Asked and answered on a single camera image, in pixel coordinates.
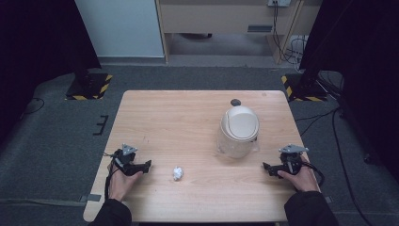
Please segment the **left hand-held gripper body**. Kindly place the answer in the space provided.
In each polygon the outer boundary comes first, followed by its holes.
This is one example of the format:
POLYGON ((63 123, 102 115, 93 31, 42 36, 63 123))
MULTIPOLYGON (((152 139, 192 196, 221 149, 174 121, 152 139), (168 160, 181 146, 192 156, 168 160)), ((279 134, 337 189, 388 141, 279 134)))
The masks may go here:
POLYGON ((131 147, 125 143, 122 144, 120 149, 117 149, 113 154, 113 160, 116 166, 125 175, 134 175, 135 166, 133 161, 136 156, 137 148, 131 147))

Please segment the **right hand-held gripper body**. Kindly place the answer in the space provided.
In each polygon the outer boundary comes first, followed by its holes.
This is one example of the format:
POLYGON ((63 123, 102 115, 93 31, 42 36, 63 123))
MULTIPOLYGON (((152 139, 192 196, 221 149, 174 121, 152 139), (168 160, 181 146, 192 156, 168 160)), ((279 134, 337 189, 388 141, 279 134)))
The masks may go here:
POLYGON ((290 174, 297 175, 302 166, 301 155, 308 151, 308 148, 295 144, 288 144, 287 146, 280 148, 280 160, 284 166, 284 170, 290 174))

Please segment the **person's left hand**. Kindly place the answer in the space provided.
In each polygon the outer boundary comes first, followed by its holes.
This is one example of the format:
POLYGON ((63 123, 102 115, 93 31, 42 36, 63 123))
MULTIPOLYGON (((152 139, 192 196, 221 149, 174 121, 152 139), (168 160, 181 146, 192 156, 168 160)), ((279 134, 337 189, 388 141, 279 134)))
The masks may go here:
POLYGON ((113 164, 109 164, 108 169, 112 174, 108 188, 108 198, 122 202, 136 181, 143 175, 143 172, 139 171, 132 176, 126 176, 113 164))

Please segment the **person's right hand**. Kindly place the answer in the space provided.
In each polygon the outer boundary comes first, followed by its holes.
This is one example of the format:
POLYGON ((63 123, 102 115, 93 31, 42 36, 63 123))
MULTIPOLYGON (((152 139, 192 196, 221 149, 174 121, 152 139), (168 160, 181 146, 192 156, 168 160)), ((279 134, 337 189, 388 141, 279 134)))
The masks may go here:
POLYGON ((299 191, 319 191, 319 185, 317 184, 313 170, 307 166, 302 166, 299 173, 296 175, 279 170, 278 176, 291 182, 299 191))

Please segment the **white swing-lid trash bin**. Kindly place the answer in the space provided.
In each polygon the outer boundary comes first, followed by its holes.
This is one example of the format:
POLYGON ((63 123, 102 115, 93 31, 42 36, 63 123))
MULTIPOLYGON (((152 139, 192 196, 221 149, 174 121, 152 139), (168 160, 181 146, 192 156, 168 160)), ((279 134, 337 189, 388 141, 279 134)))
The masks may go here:
POLYGON ((259 119, 251 108, 243 105, 233 106, 220 121, 216 139, 217 151, 236 159, 257 152, 259 131, 259 119))

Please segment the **grey tape strip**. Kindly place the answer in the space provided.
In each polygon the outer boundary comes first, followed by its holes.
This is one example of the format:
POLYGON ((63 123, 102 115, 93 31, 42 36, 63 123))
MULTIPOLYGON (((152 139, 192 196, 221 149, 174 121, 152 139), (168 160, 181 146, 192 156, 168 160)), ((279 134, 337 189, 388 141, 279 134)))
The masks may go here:
POLYGON ((80 202, 99 202, 101 199, 102 195, 98 195, 98 194, 87 194, 87 195, 82 195, 79 198, 80 202))

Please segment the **black stand base striped edge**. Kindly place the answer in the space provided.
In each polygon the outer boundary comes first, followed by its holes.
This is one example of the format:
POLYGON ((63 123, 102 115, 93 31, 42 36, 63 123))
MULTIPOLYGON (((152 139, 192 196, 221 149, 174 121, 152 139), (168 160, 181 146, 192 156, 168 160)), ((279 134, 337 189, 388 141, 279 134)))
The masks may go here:
POLYGON ((281 77, 288 101, 319 102, 327 99, 327 92, 316 78, 308 78, 305 74, 287 73, 281 77))
POLYGON ((85 78, 75 78, 66 92, 67 100, 98 100, 102 99, 112 75, 108 73, 90 73, 85 78))

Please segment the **black curtain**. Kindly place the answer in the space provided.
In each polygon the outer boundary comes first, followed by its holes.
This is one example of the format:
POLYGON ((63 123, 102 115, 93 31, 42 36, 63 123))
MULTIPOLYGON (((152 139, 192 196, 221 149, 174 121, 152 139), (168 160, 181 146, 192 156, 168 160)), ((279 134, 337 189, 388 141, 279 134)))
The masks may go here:
POLYGON ((0 144, 39 84, 74 73, 90 89, 99 66, 74 0, 0 0, 0 144))
POLYGON ((399 183, 399 0, 323 0, 301 68, 343 76, 343 107, 399 183))

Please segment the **white panel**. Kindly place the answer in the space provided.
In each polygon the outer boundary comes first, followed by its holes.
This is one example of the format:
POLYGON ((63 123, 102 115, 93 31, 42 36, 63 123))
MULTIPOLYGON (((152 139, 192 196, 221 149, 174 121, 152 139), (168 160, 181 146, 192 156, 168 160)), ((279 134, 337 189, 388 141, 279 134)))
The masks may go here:
POLYGON ((98 57, 163 57, 155 0, 75 0, 98 57))

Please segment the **grey power strip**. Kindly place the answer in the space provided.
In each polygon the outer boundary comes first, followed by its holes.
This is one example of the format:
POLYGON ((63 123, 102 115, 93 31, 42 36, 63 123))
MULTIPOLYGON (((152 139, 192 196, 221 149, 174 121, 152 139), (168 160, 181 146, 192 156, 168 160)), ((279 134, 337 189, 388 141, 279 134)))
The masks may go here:
POLYGON ((268 0, 267 5, 269 7, 281 7, 288 8, 291 4, 291 0, 268 0))

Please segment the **light wooden desk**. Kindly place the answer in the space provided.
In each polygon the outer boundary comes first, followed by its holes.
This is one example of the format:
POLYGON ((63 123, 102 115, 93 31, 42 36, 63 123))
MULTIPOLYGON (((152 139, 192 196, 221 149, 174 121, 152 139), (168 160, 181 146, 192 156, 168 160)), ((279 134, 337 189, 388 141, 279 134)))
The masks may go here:
POLYGON ((293 36, 308 36, 323 0, 291 0, 288 8, 268 0, 155 0, 164 53, 174 34, 263 34, 276 63, 293 36))

